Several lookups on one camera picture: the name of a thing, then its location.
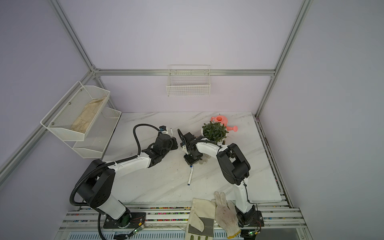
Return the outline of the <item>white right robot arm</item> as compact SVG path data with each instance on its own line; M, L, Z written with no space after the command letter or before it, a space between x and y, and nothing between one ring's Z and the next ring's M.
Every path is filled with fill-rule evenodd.
M208 155L216 159L224 178L234 186L236 213L240 226L250 224L256 208L250 203L247 191L247 182L251 166L236 144L219 145L203 136L195 137L191 133L182 134L178 130L182 141L181 147L184 159L190 166Z

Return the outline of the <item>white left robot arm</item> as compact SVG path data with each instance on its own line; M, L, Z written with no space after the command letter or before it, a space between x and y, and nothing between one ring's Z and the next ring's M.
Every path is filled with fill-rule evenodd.
M71 205L89 206L120 222L131 218L130 210L112 194L115 180L155 166L178 148L176 138L167 132L158 131L155 142L144 150L136 134L134 138L139 150L137 155L108 163L100 159L91 162L70 193Z

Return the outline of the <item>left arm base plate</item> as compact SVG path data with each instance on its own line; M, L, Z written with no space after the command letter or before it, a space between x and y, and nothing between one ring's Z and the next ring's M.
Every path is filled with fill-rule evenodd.
M143 225L146 220L146 213L129 213L124 214L120 219L115 220L107 215L103 228L104 229L136 229Z

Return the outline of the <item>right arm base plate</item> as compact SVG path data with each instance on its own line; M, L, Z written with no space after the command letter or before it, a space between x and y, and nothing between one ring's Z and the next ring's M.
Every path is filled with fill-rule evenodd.
M243 213L236 207L238 224L243 227L264 227L264 219L262 212L256 208L256 205L252 205L251 209Z

